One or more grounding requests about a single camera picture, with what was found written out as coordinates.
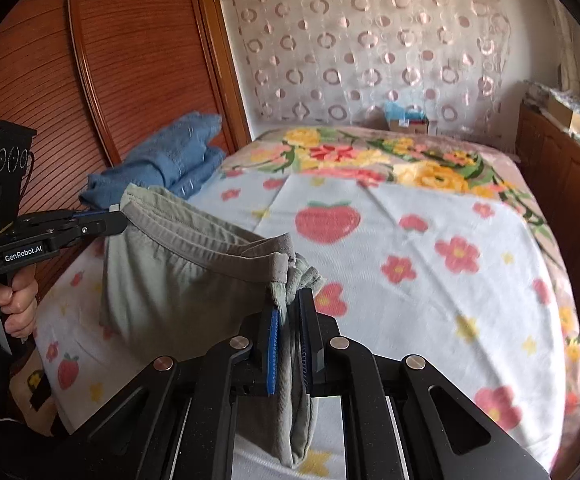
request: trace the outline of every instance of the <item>black cable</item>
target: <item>black cable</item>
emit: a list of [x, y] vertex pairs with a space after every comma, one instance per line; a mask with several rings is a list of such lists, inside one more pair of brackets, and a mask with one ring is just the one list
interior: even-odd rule
[[28, 152], [28, 158], [32, 159], [32, 163], [30, 164], [30, 171], [27, 172], [27, 180], [25, 181], [25, 185], [23, 186], [23, 190], [21, 192], [21, 198], [25, 195], [25, 191], [27, 191], [27, 185], [30, 183], [30, 178], [32, 177], [32, 170], [34, 170], [34, 154], [32, 152]]

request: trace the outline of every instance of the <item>metal screw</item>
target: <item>metal screw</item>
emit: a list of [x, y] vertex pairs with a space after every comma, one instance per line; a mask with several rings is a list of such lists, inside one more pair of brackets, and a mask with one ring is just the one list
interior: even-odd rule
[[413, 370], [422, 370], [425, 367], [425, 359], [420, 355], [409, 355], [406, 359], [406, 365]]
[[174, 361], [172, 360], [172, 357], [164, 355], [154, 359], [153, 365], [156, 370], [164, 372], [174, 366]]
[[243, 350], [247, 348], [247, 345], [249, 345], [249, 339], [242, 335], [237, 335], [230, 339], [230, 346], [236, 350]]
[[332, 346], [332, 348], [336, 348], [337, 350], [345, 350], [350, 346], [350, 341], [339, 335], [330, 339], [330, 346]]

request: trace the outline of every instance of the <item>camera lens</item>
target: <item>camera lens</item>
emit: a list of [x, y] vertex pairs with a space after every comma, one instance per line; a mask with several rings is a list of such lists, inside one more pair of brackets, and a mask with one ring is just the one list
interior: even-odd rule
[[18, 159], [18, 167], [22, 170], [27, 166], [27, 150], [21, 152], [21, 158]]
[[18, 146], [14, 146], [10, 148], [10, 154], [7, 158], [7, 171], [10, 173], [14, 173], [16, 171], [16, 167], [18, 166], [18, 155], [19, 149]]
[[6, 166], [7, 162], [7, 152], [5, 148], [0, 149], [0, 172], [3, 171], [3, 168]]

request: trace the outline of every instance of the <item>human hand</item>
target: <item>human hand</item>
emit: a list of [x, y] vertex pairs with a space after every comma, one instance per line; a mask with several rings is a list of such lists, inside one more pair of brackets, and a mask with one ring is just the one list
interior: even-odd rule
[[0, 284], [1, 312], [10, 314], [4, 329], [12, 337], [27, 337], [36, 327], [36, 293], [39, 284], [34, 278], [36, 265], [19, 270], [12, 287]]

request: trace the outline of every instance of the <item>floral bedspread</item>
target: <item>floral bedspread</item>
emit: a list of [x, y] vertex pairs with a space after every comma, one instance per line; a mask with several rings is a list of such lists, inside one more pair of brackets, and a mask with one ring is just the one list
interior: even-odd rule
[[[566, 355], [566, 408], [562, 450], [580, 431], [580, 331], [572, 288], [545, 218], [509, 157], [492, 148], [446, 137], [403, 136], [361, 128], [275, 130], [225, 160], [225, 176], [261, 171], [316, 178], [350, 178], [362, 186], [379, 183], [425, 187], [499, 200], [526, 221], [541, 249], [558, 302]], [[541, 283], [539, 295], [545, 295]]]

